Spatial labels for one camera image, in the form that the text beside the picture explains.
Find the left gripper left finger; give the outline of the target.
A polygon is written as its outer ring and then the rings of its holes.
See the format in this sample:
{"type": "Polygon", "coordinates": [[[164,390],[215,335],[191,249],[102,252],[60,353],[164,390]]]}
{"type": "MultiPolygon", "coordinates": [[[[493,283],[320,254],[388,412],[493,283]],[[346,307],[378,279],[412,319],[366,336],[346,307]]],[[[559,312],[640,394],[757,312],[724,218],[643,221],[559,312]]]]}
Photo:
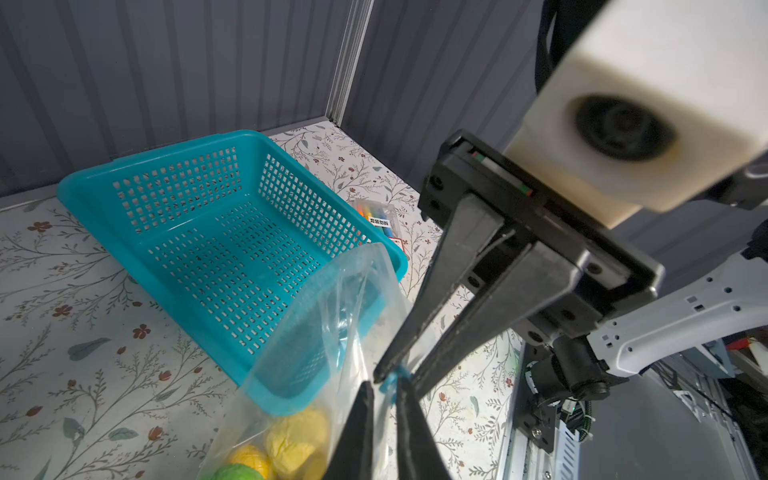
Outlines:
{"type": "Polygon", "coordinates": [[[370,381],[361,383],[323,480],[371,480],[373,474],[375,396],[370,381]]]}

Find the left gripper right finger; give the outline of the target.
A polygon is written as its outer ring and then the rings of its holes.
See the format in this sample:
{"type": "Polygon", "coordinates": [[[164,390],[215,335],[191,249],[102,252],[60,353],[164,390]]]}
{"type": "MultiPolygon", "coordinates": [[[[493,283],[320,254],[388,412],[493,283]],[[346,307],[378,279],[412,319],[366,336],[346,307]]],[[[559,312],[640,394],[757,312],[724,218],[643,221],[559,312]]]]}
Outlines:
{"type": "Polygon", "coordinates": [[[450,480],[409,378],[398,379],[395,405],[399,478],[450,480]]]}

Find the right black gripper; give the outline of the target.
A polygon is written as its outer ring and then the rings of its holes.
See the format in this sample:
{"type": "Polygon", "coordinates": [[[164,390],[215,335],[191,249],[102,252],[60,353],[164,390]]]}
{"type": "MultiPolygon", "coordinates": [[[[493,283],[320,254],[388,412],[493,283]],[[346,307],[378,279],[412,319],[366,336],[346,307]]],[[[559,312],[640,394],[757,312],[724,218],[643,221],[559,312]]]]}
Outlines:
{"type": "Polygon", "coordinates": [[[474,294],[411,384],[424,397],[505,330],[583,337],[653,301],[663,267],[471,133],[440,147],[419,200],[442,231],[413,308],[374,370],[383,382],[460,287],[474,294]]]}

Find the yellow pear toy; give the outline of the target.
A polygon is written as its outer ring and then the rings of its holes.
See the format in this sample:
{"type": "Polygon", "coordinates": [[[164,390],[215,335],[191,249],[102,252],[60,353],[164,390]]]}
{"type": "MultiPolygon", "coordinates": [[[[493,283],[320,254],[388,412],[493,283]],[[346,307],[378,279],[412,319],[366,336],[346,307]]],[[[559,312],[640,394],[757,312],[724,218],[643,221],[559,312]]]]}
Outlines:
{"type": "Polygon", "coordinates": [[[275,471],[265,451],[255,445],[244,444],[236,448],[228,457],[229,464],[245,465],[256,470],[264,479],[274,479],[275,471]]]}

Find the green lime toy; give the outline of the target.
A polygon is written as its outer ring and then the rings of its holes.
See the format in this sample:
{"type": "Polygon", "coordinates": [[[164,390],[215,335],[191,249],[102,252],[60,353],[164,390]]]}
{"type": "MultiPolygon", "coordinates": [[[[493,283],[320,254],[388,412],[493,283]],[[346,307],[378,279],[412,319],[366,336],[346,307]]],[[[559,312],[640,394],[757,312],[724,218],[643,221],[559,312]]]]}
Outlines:
{"type": "Polygon", "coordinates": [[[256,469],[247,465],[235,463],[218,468],[212,480],[264,480],[264,476],[256,469]]]}

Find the clear zip top bag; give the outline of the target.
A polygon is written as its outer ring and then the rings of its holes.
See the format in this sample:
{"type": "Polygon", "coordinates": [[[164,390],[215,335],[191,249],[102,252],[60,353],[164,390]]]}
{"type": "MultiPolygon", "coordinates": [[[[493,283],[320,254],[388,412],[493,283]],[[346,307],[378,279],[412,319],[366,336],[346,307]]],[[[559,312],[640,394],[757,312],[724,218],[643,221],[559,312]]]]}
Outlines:
{"type": "Polygon", "coordinates": [[[412,372],[434,341],[427,334],[394,376],[374,381],[374,370],[408,310],[382,244],[353,249],[313,274],[227,407],[199,477],[211,479],[241,445],[267,454],[264,440],[272,424],[313,407],[328,415],[328,449],[313,455],[294,479],[322,479],[358,389],[370,381],[375,396],[372,479],[387,478],[395,465],[397,377],[412,372]]]}

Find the teal plastic basket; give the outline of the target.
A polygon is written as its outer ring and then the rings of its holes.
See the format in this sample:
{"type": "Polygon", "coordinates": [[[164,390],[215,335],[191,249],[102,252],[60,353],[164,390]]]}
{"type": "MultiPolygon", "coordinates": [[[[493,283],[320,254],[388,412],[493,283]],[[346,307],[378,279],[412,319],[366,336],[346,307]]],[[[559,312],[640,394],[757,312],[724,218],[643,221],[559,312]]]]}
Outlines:
{"type": "Polygon", "coordinates": [[[404,252],[265,135],[241,130],[67,176],[76,219],[242,385],[310,277],[382,244],[404,252]]]}

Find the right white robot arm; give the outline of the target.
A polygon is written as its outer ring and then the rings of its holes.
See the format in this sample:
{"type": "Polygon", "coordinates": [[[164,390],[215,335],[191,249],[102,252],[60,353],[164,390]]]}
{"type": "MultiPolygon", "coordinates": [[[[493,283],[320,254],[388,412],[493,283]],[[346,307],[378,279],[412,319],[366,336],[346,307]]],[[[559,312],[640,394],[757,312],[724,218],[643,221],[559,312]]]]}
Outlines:
{"type": "Polygon", "coordinates": [[[465,130],[440,147],[420,202],[441,229],[422,287],[374,377],[400,366],[461,285],[474,293],[411,377],[428,393],[505,331],[527,343],[513,424],[554,448],[568,400],[605,399],[651,364],[767,322],[767,231],[660,296],[663,267],[465,130]]]}

